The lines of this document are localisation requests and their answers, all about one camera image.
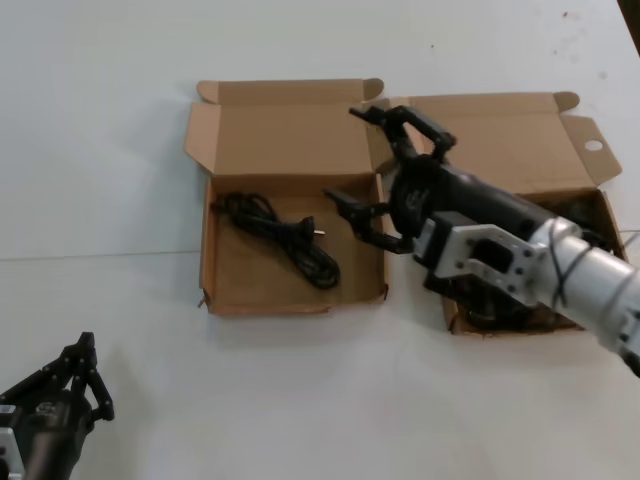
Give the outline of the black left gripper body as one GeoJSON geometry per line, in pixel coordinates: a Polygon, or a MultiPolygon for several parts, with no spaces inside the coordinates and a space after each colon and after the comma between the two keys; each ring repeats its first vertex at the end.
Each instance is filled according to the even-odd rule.
{"type": "Polygon", "coordinates": [[[71,393],[1,405],[1,477],[67,480],[89,434],[70,421],[71,393]]]}

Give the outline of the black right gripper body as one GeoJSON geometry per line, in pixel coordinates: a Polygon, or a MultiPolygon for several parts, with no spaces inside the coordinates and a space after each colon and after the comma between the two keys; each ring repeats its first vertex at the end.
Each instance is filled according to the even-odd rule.
{"type": "Polygon", "coordinates": [[[548,220],[547,210],[426,155],[398,163],[389,208],[396,231],[411,237],[436,212],[457,212],[523,240],[548,220]]]}

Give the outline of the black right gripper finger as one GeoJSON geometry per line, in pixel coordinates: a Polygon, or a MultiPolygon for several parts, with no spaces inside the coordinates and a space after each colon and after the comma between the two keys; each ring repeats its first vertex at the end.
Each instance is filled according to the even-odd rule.
{"type": "Polygon", "coordinates": [[[420,157],[405,129],[406,124],[431,141],[433,149],[428,156],[436,162],[444,163],[447,152],[457,144],[454,135],[413,107],[400,105],[382,109],[371,106],[366,110],[350,108],[349,113],[380,128],[390,144],[394,158],[400,163],[420,157]]]}
{"type": "Polygon", "coordinates": [[[324,189],[323,193],[335,203],[339,216],[349,223],[355,237],[360,241],[397,255],[413,252],[411,237],[395,237],[373,228],[374,219],[391,214],[388,202],[365,205],[335,189],[324,189]]]}

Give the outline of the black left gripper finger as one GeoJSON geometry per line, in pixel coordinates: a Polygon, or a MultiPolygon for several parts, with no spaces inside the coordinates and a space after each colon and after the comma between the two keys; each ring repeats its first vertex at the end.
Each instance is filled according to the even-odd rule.
{"type": "Polygon", "coordinates": [[[113,400],[96,368],[75,368],[71,375],[70,421],[73,430],[88,434],[97,421],[113,421],[113,400]]]}
{"type": "Polygon", "coordinates": [[[95,336],[83,332],[79,340],[66,346],[61,354],[35,373],[1,394],[2,403],[20,403],[67,388],[83,394],[95,387],[95,336]]]}

